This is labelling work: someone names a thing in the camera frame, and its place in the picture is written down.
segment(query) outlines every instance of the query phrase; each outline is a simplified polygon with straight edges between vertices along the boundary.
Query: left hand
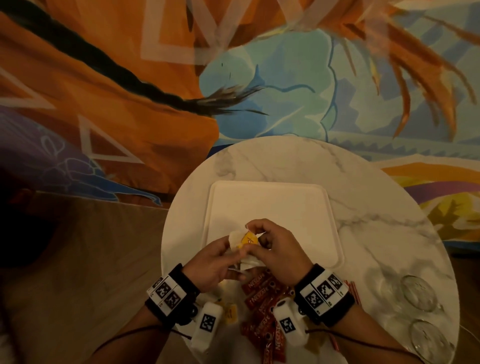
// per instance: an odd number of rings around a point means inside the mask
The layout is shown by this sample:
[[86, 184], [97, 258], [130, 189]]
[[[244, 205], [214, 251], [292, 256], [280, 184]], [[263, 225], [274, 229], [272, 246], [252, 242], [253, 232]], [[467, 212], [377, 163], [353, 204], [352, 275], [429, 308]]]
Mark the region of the left hand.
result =
[[246, 277], [228, 267], [247, 256], [244, 249], [225, 254], [230, 243], [228, 236], [217, 239], [197, 253], [182, 269], [200, 292], [212, 291], [224, 279], [244, 280]]

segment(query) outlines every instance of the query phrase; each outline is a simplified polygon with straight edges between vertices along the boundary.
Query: black wrist strap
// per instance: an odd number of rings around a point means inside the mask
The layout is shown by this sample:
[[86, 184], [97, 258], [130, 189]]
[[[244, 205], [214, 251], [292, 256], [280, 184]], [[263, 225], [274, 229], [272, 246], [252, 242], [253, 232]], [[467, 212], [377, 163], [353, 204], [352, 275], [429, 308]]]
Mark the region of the black wrist strap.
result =
[[166, 328], [175, 324], [185, 325], [190, 321], [193, 303], [200, 294], [199, 289], [183, 274], [178, 264], [166, 276], [160, 277], [147, 290], [145, 306]]
[[340, 321], [355, 303], [348, 286], [318, 264], [295, 286], [294, 301], [313, 323], [327, 327]]

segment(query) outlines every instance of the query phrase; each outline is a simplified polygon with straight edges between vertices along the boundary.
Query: right hand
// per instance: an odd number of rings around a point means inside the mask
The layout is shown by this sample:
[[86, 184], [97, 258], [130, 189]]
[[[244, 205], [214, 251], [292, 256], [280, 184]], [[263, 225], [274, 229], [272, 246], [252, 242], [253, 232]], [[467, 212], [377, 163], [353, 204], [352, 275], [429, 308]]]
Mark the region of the right hand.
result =
[[261, 234], [260, 245], [246, 244], [243, 250], [260, 259], [280, 282], [295, 286], [313, 267], [293, 234], [274, 222], [263, 218], [245, 225], [251, 232]]

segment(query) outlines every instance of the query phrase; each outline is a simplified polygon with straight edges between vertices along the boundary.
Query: floor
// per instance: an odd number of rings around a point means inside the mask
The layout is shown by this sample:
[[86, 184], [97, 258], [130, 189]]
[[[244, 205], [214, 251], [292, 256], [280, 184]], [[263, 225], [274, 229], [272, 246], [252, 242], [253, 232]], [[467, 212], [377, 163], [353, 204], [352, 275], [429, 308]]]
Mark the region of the floor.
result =
[[[1, 273], [3, 301], [26, 364], [81, 363], [138, 310], [161, 275], [167, 210], [51, 194], [28, 208], [59, 223], [31, 266]], [[480, 337], [479, 260], [452, 258], [461, 323]], [[480, 344], [460, 332], [455, 364], [477, 363]], [[159, 363], [195, 363], [171, 335]]]

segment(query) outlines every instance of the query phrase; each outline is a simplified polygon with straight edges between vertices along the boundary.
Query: round marble table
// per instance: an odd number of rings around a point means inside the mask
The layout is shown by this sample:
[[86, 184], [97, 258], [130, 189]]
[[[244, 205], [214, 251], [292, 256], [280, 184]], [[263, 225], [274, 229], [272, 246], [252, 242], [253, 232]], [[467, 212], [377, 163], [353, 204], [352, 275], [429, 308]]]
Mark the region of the round marble table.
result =
[[[182, 185], [168, 212], [162, 238], [164, 274], [178, 262], [185, 264], [201, 248], [210, 186], [219, 180], [323, 186], [345, 254], [345, 262], [336, 273], [355, 281], [365, 311], [382, 323], [393, 313], [385, 306], [381, 281], [406, 274], [422, 277], [435, 289], [442, 306], [440, 314], [422, 318], [437, 325], [456, 346], [460, 314], [455, 276], [442, 241], [425, 214], [403, 188], [373, 164], [312, 139], [251, 139], [203, 162]], [[192, 333], [191, 324], [181, 329]], [[322, 348], [321, 355], [337, 355], [338, 361], [329, 363], [343, 360], [331, 348]], [[224, 362], [237, 362], [236, 358], [234, 355], [230, 361], [224, 357]]]

